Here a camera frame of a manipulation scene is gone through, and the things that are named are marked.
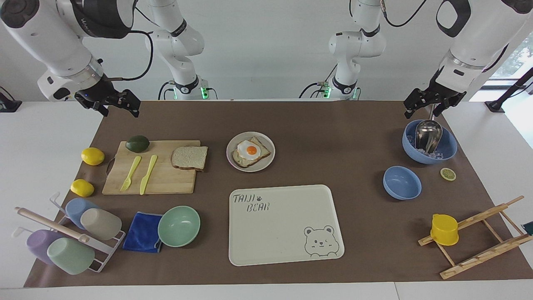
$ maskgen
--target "plate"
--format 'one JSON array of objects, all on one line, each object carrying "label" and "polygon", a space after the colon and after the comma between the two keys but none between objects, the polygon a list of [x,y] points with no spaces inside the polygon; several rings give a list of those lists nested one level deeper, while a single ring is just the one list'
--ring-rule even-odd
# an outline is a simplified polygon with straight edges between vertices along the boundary
[{"label": "plate", "polygon": [[229,198],[229,260],[250,266],[336,259],[341,228],[325,185],[235,190]]},{"label": "plate", "polygon": [[[251,165],[248,168],[241,168],[238,164],[235,163],[235,161],[233,161],[231,153],[235,149],[237,149],[237,145],[240,142],[242,142],[243,140],[249,140],[252,137],[256,137],[263,144],[263,146],[265,146],[270,151],[270,155],[258,161],[256,164]],[[276,147],[274,147],[274,142],[272,142],[272,140],[266,135],[255,131],[247,131],[236,135],[234,138],[231,139],[231,141],[228,143],[228,146],[226,147],[226,158],[228,159],[230,165],[232,165],[235,169],[239,171],[248,173],[258,172],[268,167],[274,160],[275,155]]]}]

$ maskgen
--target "white wall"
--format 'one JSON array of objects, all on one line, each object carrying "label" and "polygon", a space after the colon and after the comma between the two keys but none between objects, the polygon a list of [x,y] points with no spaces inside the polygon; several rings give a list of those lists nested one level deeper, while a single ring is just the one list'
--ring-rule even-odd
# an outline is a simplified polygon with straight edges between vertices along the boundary
[{"label": "white wall", "polygon": [[[420,2],[388,1],[389,18],[403,22]],[[435,23],[440,2],[428,1],[402,28],[392,28],[382,20],[385,53],[360,59],[362,99],[403,100],[413,88],[427,86],[452,42]],[[325,79],[335,65],[328,51],[332,34],[354,29],[348,0],[180,0],[179,5],[187,22],[206,41],[204,53],[192,57],[196,70],[221,98],[297,97],[307,84]],[[140,0],[139,8],[151,16],[145,1]],[[518,34],[508,54],[529,34],[533,22],[528,28]],[[136,13],[134,29],[154,30],[155,26]],[[87,38],[84,44],[95,57],[104,59],[108,76],[131,77],[140,74],[148,61],[143,39],[130,34],[122,40]],[[44,100],[36,84],[44,71],[0,26],[0,85],[18,99]],[[476,81],[472,91],[489,75]],[[169,79],[169,70],[154,58],[145,78],[115,87],[131,89],[140,99],[155,99],[161,84]]]}]

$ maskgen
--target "yellow knife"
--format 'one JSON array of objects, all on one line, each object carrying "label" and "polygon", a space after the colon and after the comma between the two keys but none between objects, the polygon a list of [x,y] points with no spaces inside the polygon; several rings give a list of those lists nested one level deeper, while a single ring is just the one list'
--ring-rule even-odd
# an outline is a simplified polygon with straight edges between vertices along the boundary
[{"label": "yellow knife", "polygon": [[146,172],[146,175],[141,180],[141,195],[144,195],[144,191],[146,191],[146,186],[148,185],[148,179],[150,179],[150,174],[152,174],[152,170],[154,169],[154,165],[156,165],[157,161],[157,155],[152,155],[150,158],[150,164],[148,165],[148,171]]},{"label": "yellow knife", "polygon": [[137,166],[139,165],[140,162],[141,162],[141,156],[138,155],[133,160],[132,167],[130,168],[130,172],[128,173],[128,176],[126,177],[126,179],[124,180],[124,183],[122,184],[122,187],[120,188],[121,192],[127,190],[132,184],[133,172],[135,172],[135,169],[137,169]]}]

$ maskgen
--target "bowl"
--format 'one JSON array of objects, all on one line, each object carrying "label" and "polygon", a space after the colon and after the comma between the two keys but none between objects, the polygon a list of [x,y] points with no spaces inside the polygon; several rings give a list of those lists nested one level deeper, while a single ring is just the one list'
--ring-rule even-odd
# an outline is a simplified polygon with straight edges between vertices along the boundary
[{"label": "bowl", "polygon": [[418,176],[413,171],[399,165],[385,171],[383,186],[389,195],[398,200],[411,200],[422,192],[422,183]]},{"label": "bowl", "polygon": [[200,216],[188,206],[176,206],[167,211],[157,226],[157,234],[169,247],[183,247],[192,242],[200,231]]},{"label": "bowl", "polygon": [[405,130],[403,131],[402,137],[402,146],[403,150],[410,158],[414,161],[423,164],[436,164],[447,161],[448,159],[454,157],[457,153],[457,140],[454,135],[452,135],[446,128],[442,128],[442,138],[440,139],[439,145],[435,149],[435,152],[442,153],[444,156],[443,159],[433,159],[422,153],[420,153],[407,139],[407,136],[415,137],[416,127],[422,120],[414,120],[407,124]]}]

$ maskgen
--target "brown paper mat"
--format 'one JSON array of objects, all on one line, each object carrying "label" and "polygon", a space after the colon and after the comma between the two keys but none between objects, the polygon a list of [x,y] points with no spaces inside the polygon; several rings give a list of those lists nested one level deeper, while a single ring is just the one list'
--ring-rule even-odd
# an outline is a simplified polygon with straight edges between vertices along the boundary
[{"label": "brown paper mat", "polygon": [[[414,119],[426,116],[419,112]],[[82,164],[77,176],[95,185],[96,193],[89,199],[119,216],[126,232],[137,211],[163,214],[174,206],[189,205],[200,214],[200,233],[186,247],[163,246],[159,254],[119,249],[100,274],[86,271],[71,276],[36,261],[25,287],[440,281],[439,272],[450,267],[447,260],[434,243],[423,247],[417,243],[428,235],[432,214],[461,220],[494,205],[461,149],[453,159],[434,166],[411,160],[401,146],[408,122],[399,101],[144,102],[138,119],[112,108],[91,144],[105,152],[105,163]],[[439,122],[449,128],[444,119]],[[276,158],[261,172],[240,172],[226,160],[227,143],[244,131],[264,133],[276,146]],[[133,135],[151,140],[198,139],[209,146],[206,172],[197,174],[194,193],[103,196],[106,164],[118,143]],[[423,187],[418,198],[396,201],[385,192],[383,173],[392,165],[417,173]],[[440,177],[443,167],[457,172],[455,182]],[[238,188],[308,184],[325,184],[332,190],[344,256],[231,265],[229,194]],[[518,195],[520,191],[499,200]],[[74,197],[69,193],[66,199]],[[489,223],[503,239],[511,237],[500,217],[489,218]],[[462,230],[459,244],[447,250],[461,262],[497,243],[479,223]],[[514,249],[451,280],[525,278],[533,278],[533,271],[522,252]]]}]

